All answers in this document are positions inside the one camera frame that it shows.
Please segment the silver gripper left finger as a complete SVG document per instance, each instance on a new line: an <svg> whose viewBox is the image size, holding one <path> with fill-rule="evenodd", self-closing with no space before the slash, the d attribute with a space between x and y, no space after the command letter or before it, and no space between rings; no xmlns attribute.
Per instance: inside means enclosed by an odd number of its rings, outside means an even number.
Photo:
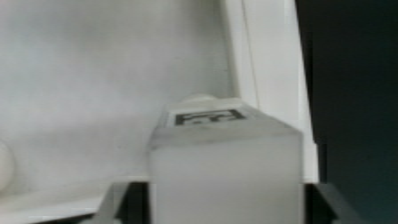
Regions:
<svg viewBox="0 0 398 224"><path fill-rule="evenodd" d="M113 183L92 224L150 224L149 186L145 182Z"/></svg>

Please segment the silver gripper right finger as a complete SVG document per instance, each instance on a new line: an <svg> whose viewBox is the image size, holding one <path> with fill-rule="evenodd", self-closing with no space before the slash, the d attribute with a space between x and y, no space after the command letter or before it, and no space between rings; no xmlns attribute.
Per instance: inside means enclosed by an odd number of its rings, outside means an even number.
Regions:
<svg viewBox="0 0 398 224"><path fill-rule="evenodd" d="M303 224L367 224L330 183L305 185Z"/></svg>

